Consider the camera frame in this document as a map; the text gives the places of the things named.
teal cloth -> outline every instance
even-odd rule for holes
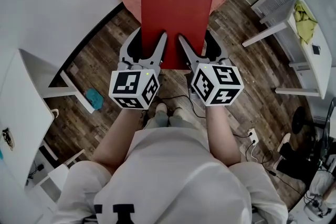
[[[104,103],[104,98],[95,89],[90,88],[86,92],[86,98],[89,100],[90,104],[95,110],[101,109]]]

white sneaker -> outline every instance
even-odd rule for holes
[[[160,103],[157,105],[156,109],[155,109],[155,113],[157,113],[158,111],[162,111],[164,113],[167,114],[168,112],[168,109],[167,109],[167,106],[165,103]]]
[[[287,133],[283,136],[280,145],[277,148],[277,152],[280,152],[281,147],[283,146],[283,144],[288,143],[290,139],[290,133]]]
[[[177,116],[177,117],[181,118],[182,120],[187,121],[184,110],[182,108],[175,109],[175,111],[173,113],[173,116]]]
[[[285,159],[284,157],[280,156],[280,158],[273,164],[273,169],[276,170],[281,160]]]

electrical outlet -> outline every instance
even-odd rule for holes
[[[253,140],[255,140],[254,145],[258,144],[259,139],[258,139],[258,137],[257,137],[256,130],[254,130],[254,128],[248,130],[247,134],[248,134],[248,135],[251,135],[251,136],[249,137],[249,138],[251,139],[251,143],[253,142]]]

red board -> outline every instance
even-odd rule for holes
[[[152,56],[161,34],[167,45],[162,69],[188,69],[178,34],[201,55],[212,0],[141,0],[142,52]]]

wooden floor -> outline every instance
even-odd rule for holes
[[[262,40],[247,48],[241,45],[245,39],[263,30],[258,21],[246,1],[227,0],[211,14],[208,29],[223,41],[230,60],[239,68],[245,84],[244,91],[234,104],[227,107],[230,126],[240,136],[246,136],[250,128],[255,128],[259,144],[254,155],[261,162],[263,155],[272,151],[273,159],[265,164],[272,169],[272,164],[279,157],[276,148],[281,138],[291,132],[294,111],[299,106],[304,106],[308,114],[310,111],[305,97],[274,93],[275,87],[300,87],[295,73],[288,67],[288,59],[274,38],[267,39],[267,42]],[[92,38],[66,70],[81,92],[94,88],[104,97],[102,109],[91,115],[75,97],[46,100],[51,109],[58,108],[60,111],[60,116],[54,120],[45,140],[61,162],[83,148],[90,158],[118,116],[119,107],[108,97],[110,76],[112,70],[117,68],[121,45],[139,25],[132,14],[122,10]],[[187,71],[163,70],[162,73],[164,77],[159,89],[160,97],[187,94],[184,78]],[[170,109],[180,106],[189,110],[189,120],[205,133],[205,120],[195,116],[187,98],[168,100],[166,103]],[[204,116],[204,106],[200,102],[195,103],[195,110],[198,115]],[[153,108],[149,111],[149,116],[153,116]],[[314,130],[304,129],[300,134],[292,135],[293,148],[303,144],[305,134],[311,131]],[[245,149],[250,141],[248,138],[237,138],[237,141],[245,160]],[[303,193],[303,183],[280,172],[278,176]],[[278,178],[270,178],[280,197],[290,208],[298,200],[299,194]]]

